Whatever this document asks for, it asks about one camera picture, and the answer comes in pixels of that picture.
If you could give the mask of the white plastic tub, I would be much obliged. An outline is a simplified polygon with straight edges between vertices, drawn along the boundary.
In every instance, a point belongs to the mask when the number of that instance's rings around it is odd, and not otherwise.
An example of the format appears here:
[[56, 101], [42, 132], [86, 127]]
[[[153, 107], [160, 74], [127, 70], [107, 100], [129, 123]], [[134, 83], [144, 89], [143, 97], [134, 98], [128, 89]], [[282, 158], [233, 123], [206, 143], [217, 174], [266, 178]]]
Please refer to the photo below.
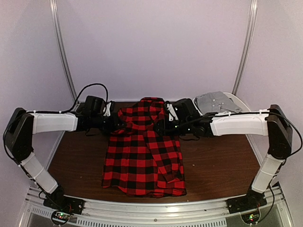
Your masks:
[[248, 106], [243, 101], [241, 101], [237, 96], [235, 96], [235, 95], [233, 95], [231, 93], [228, 93], [228, 92], [223, 92], [223, 93], [225, 95], [227, 95], [237, 106], [239, 106], [242, 109], [241, 113], [243, 113], [243, 112], [250, 112], [250, 109], [248, 108]]

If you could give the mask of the red black plaid shirt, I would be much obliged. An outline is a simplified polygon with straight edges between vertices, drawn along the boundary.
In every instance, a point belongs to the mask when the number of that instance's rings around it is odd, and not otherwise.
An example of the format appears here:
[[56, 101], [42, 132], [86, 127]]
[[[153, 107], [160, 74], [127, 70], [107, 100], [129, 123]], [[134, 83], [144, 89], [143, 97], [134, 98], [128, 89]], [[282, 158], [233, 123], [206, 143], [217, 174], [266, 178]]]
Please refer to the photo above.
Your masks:
[[164, 100], [142, 98], [120, 108], [117, 116], [125, 126], [110, 135], [102, 186], [138, 197], [186, 195], [179, 137], [160, 136], [153, 129], [167, 117]]

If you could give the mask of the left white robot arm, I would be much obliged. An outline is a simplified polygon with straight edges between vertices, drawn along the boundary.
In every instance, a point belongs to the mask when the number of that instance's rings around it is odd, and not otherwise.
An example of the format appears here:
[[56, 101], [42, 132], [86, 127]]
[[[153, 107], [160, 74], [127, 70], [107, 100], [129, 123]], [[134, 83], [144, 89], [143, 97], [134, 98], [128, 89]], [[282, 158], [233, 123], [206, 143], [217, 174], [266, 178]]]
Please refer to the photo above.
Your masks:
[[15, 109], [3, 133], [3, 146], [7, 155], [27, 174], [27, 176], [47, 194], [49, 201], [58, 210], [68, 206], [68, 199], [56, 192], [57, 181], [36, 157], [34, 146], [46, 148], [41, 139], [47, 135], [58, 136], [65, 132], [100, 129], [111, 133], [122, 128], [124, 123], [117, 113], [94, 113], [88, 111], [40, 112]]

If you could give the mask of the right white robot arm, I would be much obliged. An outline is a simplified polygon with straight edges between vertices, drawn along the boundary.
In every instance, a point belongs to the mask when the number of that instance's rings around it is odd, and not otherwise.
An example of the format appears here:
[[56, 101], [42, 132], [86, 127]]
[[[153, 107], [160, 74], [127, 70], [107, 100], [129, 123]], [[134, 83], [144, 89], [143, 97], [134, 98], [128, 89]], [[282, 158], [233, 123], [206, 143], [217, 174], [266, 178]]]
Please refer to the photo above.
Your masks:
[[185, 105], [172, 105], [168, 116], [154, 124], [159, 135], [215, 137], [223, 135], [260, 135], [268, 137], [268, 152], [254, 177], [251, 192], [243, 197], [243, 205], [252, 209], [278, 174], [292, 151], [293, 127], [278, 105], [256, 112], [211, 112], [201, 115]]

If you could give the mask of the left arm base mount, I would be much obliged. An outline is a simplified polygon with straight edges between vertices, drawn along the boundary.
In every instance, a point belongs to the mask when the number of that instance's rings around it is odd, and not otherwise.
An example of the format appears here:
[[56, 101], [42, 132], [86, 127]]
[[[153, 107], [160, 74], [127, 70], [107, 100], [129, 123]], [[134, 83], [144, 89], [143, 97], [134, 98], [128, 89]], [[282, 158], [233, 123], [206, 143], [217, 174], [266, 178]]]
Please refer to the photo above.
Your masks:
[[40, 185], [41, 192], [45, 195], [43, 205], [69, 214], [82, 214], [84, 200], [64, 195], [64, 189], [58, 185], [52, 193], [46, 192]]

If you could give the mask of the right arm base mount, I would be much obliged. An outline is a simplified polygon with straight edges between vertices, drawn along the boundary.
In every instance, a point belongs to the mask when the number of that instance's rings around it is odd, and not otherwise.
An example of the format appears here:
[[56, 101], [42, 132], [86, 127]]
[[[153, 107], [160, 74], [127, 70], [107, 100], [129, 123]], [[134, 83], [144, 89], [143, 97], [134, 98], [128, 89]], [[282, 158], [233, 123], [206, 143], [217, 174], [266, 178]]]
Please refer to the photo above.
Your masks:
[[267, 205], [264, 193], [248, 189], [246, 195], [228, 199], [226, 201], [230, 214], [257, 209]]

